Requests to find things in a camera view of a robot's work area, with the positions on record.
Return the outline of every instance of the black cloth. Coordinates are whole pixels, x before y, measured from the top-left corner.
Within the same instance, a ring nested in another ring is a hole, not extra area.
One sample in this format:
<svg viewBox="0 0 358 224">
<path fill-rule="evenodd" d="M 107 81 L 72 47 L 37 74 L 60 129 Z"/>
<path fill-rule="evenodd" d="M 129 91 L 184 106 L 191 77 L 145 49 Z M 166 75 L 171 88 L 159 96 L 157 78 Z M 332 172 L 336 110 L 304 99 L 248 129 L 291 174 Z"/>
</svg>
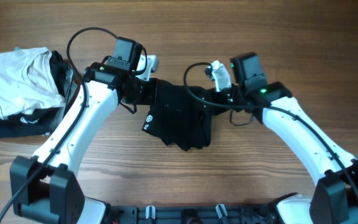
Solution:
<svg viewBox="0 0 358 224">
<path fill-rule="evenodd" d="M 202 87 L 191 86 L 190 90 L 209 98 Z M 156 104 L 150 105 L 142 130 L 160 138 L 165 145 L 176 143 L 184 151 L 191 147 L 202 149 L 211 143 L 211 120 L 212 114 L 184 86 L 159 80 Z"/>
<path fill-rule="evenodd" d="M 64 84 L 68 65 L 63 62 L 62 56 L 53 51 L 49 60 L 50 71 L 59 94 L 65 96 Z M 7 119 L 0 119 L 0 138 L 17 138 L 24 136 L 50 133 L 50 124 L 59 108 L 35 109 L 30 115 L 19 113 L 10 115 Z"/>
</svg>

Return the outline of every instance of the wooden floor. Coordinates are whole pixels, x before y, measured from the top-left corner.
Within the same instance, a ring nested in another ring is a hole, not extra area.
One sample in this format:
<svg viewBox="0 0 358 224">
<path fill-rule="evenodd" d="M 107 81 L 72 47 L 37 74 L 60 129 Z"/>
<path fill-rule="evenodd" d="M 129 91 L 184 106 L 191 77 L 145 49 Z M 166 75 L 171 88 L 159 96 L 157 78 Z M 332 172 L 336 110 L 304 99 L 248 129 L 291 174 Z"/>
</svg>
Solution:
<svg viewBox="0 0 358 224">
<path fill-rule="evenodd" d="M 38 1 L 0 0 L 0 52 L 46 46 L 66 57 L 69 38 L 98 26 L 135 39 L 158 55 L 154 77 L 181 85 L 186 67 L 254 51 L 270 82 L 280 80 L 334 141 L 358 157 L 358 1 Z M 80 71 L 111 54 L 102 32 L 81 34 L 71 55 Z M 190 83 L 211 87 L 202 69 Z M 118 108 L 81 164 L 85 195 L 112 205 L 266 202 L 313 182 L 266 127 L 213 118 L 210 147 L 184 152 L 141 131 L 148 107 Z M 238 118 L 237 122 L 249 118 Z M 0 140 L 0 210 L 11 196 L 9 166 L 45 137 Z M 23 223 L 8 213 L 7 223 Z"/>
</svg>

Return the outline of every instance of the black fabric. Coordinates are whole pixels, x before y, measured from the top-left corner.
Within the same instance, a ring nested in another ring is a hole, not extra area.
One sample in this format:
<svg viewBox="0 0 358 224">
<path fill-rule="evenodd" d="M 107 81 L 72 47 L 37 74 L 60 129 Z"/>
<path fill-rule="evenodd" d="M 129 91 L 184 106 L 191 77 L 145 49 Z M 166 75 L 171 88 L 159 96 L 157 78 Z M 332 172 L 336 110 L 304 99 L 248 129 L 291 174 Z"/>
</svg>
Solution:
<svg viewBox="0 0 358 224">
<path fill-rule="evenodd" d="M 64 84 L 68 65 L 63 62 L 62 56 L 57 51 L 52 52 L 49 64 L 58 92 L 65 96 Z M 51 130 L 50 124 L 58 110 L 59 108 L 35 109 L 31 115 L 19 113 L 10 115 L 4 120 L 0 119 L 0 138 L 17 138 L 52 132 L 54 130 Z"/>
<path fill-rule="evenodd" d="M 157 86 L 157 102 L 150 105 L 142 130 L 160 138 L 165 145 L 175 143 L 184 151 L 209 146 L 212 114 L 207 108 L 196 102 L 183 86 L 163 80 Z M 190 90 L 209 98 L 202 87 L 192 86 Z"/>
</svg>

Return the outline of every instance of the white cloth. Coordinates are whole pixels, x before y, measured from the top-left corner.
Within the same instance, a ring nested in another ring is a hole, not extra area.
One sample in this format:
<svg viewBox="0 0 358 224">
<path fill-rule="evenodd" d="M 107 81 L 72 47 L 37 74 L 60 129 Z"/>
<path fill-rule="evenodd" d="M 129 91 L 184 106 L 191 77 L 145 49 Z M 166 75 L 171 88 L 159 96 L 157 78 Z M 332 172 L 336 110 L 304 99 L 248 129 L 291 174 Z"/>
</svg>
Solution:
<svg viewBox="0 0 358 224">
<path fill-rule="evenodd" d="M 0 119 L 65 106 L 50 73 L 46 47 L 0 54 Z"/>
</svg>

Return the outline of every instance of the brown background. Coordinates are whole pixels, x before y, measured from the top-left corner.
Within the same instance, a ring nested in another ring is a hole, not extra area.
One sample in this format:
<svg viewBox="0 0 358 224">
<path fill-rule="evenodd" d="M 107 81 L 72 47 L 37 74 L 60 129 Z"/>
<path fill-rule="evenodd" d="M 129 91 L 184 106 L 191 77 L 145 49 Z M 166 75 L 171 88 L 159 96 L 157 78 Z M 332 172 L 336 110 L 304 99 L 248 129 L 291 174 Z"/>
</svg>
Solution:
<svg viewBox="0 0 358 224">
<path fill-rule="evenodd" d="M 66 57 L 69 38 L 98 26 L 135 39 L 158 55 L 154 77 L 181 85 L 192 63 L 255 51 L 268 80 L 280 80 L 334 141 L 358 157 L 358 1 L 16 1 L 0 0 L 0 52 L 46 46 Z M 102 32 L 81 34 L 71 55 L 80 71 L 111 54 Z M 211 87 L 201 68 L 190 84 Z M 257 122 L 233 127 L 213 119 L 212 143 L 184 152 L 141 131 L 148 107 L 119 107 L 81 164 L 85 195 L 112 205 L 266 202 L 313 193 L 307 171 L 273 132 Z M 0 210 L 11 196 L 9 166 L 46 140 L 0 140 Z M 24 220 L 12 215 L 9 223 Z"/>
</svg>

